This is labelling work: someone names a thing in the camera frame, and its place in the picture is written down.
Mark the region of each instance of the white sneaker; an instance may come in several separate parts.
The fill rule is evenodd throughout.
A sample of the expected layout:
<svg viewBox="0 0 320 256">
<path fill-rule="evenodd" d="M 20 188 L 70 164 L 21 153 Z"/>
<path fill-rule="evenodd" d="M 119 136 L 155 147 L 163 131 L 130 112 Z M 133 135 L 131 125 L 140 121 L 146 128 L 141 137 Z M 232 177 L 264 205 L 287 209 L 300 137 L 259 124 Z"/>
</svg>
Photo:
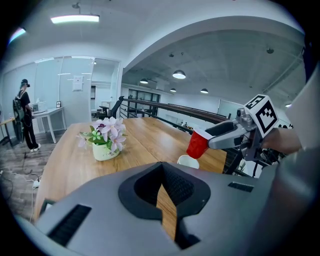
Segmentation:
<svg viewBox="0 0 320 256">
<path fill-rule="evenodd" d="M 34 149 L 34 152 L 37 152 L 41 148 L 41 144 L 38 143 L 38 147 Z"/>
</svg>

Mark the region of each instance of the white flower pot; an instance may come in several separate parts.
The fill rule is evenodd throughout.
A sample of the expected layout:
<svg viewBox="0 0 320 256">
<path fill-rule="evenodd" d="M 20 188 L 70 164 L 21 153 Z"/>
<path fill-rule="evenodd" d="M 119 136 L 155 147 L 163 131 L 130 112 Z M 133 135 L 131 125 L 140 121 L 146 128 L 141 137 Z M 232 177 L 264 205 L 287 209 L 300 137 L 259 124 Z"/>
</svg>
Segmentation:
<svg viewBox="0 0 320 256">
<path fill-rule="evenodd" d="M 95 143 L 92 143 L 92 151 L 94 158 L 98 161 L 115 158 L 120 153 L 119 149 L 111 152 L 111 150 L 107 148 L 107 145 L 96 145 Z"/>
</svg>

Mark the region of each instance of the floor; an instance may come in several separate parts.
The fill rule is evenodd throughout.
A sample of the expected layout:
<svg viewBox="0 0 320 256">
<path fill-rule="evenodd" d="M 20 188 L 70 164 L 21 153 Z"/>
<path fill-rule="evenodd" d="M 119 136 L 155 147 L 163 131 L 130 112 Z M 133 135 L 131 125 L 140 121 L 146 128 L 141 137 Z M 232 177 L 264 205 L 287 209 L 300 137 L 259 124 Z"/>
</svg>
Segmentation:
<svg viewBox="0 0 320 256">
<path fill-rule="evenodd" d="M 57 142 L 64 132 L 64 130 L 54 132 Z M 0 145 L 0 170 L 3 170 L 0 177 L 1 192 L 12 213 L 28 221 L 33 214 L 32 204 L 35 205 L 38 190 L 37 188 L 33 190 L 33 181 L 28 180 L 36 180 L 37 176 L 42 175 L 56 145 L 50 132 L 37 134 L 35 138 L 36 142 L 41 144 L 41 149 L 33 153 L 30 153 L 26 142 L 13 148 L 9 143 Z"/>
</svg>

